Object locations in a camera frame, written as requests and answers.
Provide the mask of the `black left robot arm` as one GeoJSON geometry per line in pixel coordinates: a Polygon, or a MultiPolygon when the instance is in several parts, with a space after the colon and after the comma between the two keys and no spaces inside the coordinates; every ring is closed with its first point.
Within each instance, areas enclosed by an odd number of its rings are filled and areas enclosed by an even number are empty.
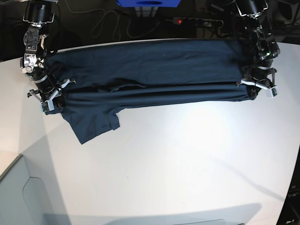
{"type": "Polygon", "coordinates": [[[267,1],[236,0],[234,3],[246,23],[245,31],[249,38],[247,44],[253,54],[253,63],[244,67],[243,78],[237,85],[250,86],[252,94],[265,90],[268,98],[274,98],[278,94],[278,87],[275,84],[277,70],[272,67],[272,63],[279,56],[280,49],[267,16],[267,1]]]}

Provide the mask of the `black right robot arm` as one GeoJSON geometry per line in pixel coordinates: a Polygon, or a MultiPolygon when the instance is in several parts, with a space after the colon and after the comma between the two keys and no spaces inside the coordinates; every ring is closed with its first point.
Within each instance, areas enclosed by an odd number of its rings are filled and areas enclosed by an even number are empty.
{"type": "Polygon", "coordinates": [[[76,83],[74,79],[58,81],[55,73],[60,70],[60,65],[54,63],[49,67],[46,63],[57,52],[48,52],[45,45],[49,24],[55,18],[57,3],[56,0],[30,0],[22,19],[29,26],[23,37],[25,52],[20,60],[21,73],[37,87],[36,90],[29,90],[27,97],[35,97],[44,113],[63,108],[64,98],[67,96],[65,87],[76,83]]]}

